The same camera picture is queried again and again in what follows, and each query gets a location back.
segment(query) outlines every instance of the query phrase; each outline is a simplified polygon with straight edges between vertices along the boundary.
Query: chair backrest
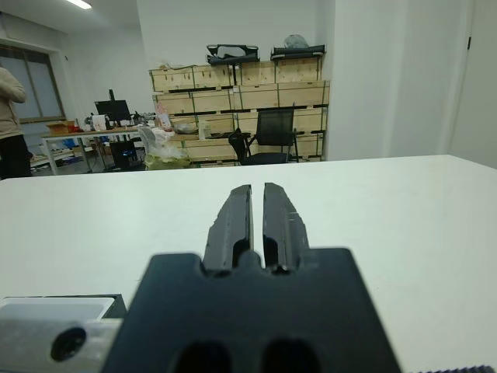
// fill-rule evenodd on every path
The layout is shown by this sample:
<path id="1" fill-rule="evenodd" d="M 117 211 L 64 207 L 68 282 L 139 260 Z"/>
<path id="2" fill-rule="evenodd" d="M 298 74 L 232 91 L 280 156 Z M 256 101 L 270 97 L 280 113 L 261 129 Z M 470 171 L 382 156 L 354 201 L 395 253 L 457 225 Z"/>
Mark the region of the chair backrest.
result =
<path id="1" fill-rule="evenodd" d="M 240 131 L 240 128 L 237 128 L 235 132 L 230 134 L 228 138 L 228 142 L 235 150 L 236 156 L 239 162 L 243 162 L 245 160 L 245 154 L 247 152 L 247 146 L 245 143 L 245 136 Z"/>
<path id="2" fill-rule="evenodd" d="M 291 146 L 294 142 L 293 130 L 292 109 L 259 111 L 255 134 L 259 145 Z"/>

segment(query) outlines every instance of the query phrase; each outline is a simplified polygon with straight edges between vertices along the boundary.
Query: black office chair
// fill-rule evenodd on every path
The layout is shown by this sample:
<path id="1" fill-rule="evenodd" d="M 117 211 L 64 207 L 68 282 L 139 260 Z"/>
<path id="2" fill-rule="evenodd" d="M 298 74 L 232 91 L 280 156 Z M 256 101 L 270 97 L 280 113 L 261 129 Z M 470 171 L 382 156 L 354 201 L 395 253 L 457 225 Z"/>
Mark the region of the black office chair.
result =
<path id="1" fill-rule="evenodd" d="M 293 110 L 261 111 L 257 118 L 257 132 L 251 141 L 248 141 L 248 135 L 243 134 L 239 128 L 230 135 L 228 141 L 235 150 L 238 161 L 243 166 L 287 163 L 290 159 L 290 150 L 293 145 L 295 146 L 298 162 L 297 137 L 293 126 Z M 255 140 L 262 146 L 280 146 L 281 152 L 252 155 L 250 145 Z M 283 153 L 283 146 L 288 147 L 286 153 Z"/>

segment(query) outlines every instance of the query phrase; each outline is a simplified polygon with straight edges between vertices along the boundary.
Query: stacked wooden boxes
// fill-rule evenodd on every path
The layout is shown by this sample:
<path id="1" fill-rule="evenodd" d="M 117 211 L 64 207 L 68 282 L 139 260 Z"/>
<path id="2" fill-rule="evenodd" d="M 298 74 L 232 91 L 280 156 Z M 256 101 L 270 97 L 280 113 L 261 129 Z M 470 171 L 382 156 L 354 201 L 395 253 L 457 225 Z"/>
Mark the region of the stacked wooden boxes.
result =
<path id="1" fill-rule="evenodd" d="M 299 156 L 321 159 L 328 123 L 329 81 L 321 78 L 319 58 L 242 64 L 236 69 L 237 85 L 229 66 L 195 66 L 181 70 L 153 70 L 155 100 L 168 111 L 172 122 L 208 121 L 213 133 L 255 133 L 258 111 L 294 107 L 294 127 Z M 227 139 L 183 141 L 194 162 L 236 160 Z M 275 147 L 251 147 L 257 152 Z"/>

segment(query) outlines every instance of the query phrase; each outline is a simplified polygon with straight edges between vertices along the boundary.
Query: beige jacket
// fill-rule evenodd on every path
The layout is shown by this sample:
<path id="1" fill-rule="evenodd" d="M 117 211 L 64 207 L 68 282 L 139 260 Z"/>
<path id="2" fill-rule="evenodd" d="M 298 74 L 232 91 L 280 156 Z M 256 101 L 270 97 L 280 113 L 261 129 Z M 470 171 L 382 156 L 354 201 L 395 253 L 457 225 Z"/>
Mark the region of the beige jacket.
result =
<path id="1" fill-rule="evenodd" d="M 24 103 L 26 93 L 10 72 L 0 68 L 0 139 L 23 134 L 12 101 Z"/>

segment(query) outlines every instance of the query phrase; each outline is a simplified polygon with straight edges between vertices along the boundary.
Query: computer monitor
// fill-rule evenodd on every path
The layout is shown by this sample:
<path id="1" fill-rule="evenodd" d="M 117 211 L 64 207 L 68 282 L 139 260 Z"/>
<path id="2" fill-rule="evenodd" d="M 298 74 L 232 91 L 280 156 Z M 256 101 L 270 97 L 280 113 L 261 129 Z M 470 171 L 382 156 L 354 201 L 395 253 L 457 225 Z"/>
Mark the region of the computer monitor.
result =
<path id="1" fill-rule="evenodd" d="M 108 115 L 111 121 L 131 119 L 130 110 L 124 99 L 96 101 L 95 106 L 100 115 Z"/>

